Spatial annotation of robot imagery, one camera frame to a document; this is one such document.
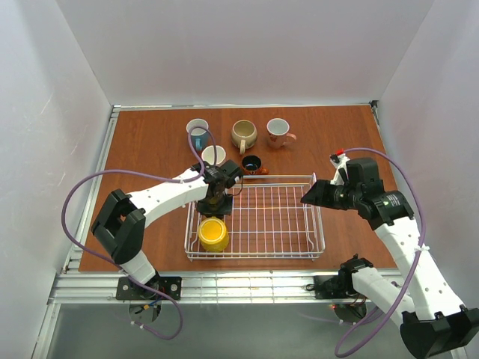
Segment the yellow mug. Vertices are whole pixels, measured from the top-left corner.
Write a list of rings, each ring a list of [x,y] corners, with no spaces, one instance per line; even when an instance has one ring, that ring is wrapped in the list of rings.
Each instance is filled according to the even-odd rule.
[[[222,219],[204,219],[198,227],[198,237],[202,248],[207,252],[222,252],[229,244],[229,232]]]

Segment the pink faceted mug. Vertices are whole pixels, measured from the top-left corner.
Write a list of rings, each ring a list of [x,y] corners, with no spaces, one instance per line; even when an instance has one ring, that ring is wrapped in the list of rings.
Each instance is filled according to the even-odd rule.
[[[208,165],[220,166],[226,159],[225,149],[218,145],[210,145],[202,151],[201,159]]]

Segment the blue mug white inside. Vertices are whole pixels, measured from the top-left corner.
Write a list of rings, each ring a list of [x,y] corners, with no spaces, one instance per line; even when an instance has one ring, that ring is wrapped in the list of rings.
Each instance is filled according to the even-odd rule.
[[[201,152],[207,146],[209,138],[207,129],[209,129],[208,122],[201,118],[190,120],[186,125],[186,131],[190,134],[197,152]]]

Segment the beige round mug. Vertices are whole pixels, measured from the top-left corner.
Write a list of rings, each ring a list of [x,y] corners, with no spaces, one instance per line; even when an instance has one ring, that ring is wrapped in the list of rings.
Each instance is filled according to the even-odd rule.
[[[249,120],[237,121],[231,130],[231,140],[239,149],[239,154],[244,155],[246,150],[251,149],[257,141],[257,128]]]

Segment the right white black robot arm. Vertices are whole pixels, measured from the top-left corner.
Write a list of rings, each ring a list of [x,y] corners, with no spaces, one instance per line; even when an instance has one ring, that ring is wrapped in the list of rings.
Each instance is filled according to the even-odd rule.
[[[330,157],[331,180],[319,179],[302,197],[303,204],[355,210],[366,220],[392,256],[404,280],[386,280],[373,263],[354,256],[338,274],[312,289],[318,298],[363,295],[392,321],[414,358],[429,358],[467,346],[478,334],[478,309],[467,308],[448,285],[429,248],[424,229],[400,191],[386,191],[372,158]]]

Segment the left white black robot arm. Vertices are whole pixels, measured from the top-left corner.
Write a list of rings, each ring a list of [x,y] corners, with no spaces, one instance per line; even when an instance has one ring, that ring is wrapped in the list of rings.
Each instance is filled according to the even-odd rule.
[[[142,191],[127,194],[117,189],[106,198],[91,232],[115,265],[134,281],[150,284],[157,272],[142,250],[145,229],[163,215],[192,202],[207,218],[230,215],[233,196],[227,190],[242,178],[241,167],[231,160],[221,166],[199,162],[170,181]]]

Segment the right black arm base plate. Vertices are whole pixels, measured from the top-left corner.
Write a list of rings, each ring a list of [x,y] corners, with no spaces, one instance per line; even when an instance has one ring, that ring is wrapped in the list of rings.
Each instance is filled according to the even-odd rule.
[[[313,292],[316,299],[346,299],[358,295],[349,280],[339,274],[314,276]]]

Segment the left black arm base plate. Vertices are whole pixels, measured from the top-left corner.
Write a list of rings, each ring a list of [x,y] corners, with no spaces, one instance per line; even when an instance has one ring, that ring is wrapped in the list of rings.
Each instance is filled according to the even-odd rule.
[[[146,289],[128,277],[121,277],[118,280],[115,298],[119,301],[153,301],[158,298],[162,300],[162,296],[157,294],[157,292],[161,292],[174,300],[179,300],[182,282],[182,277],[162,276],[148,282],[146,284],[148,289]]]

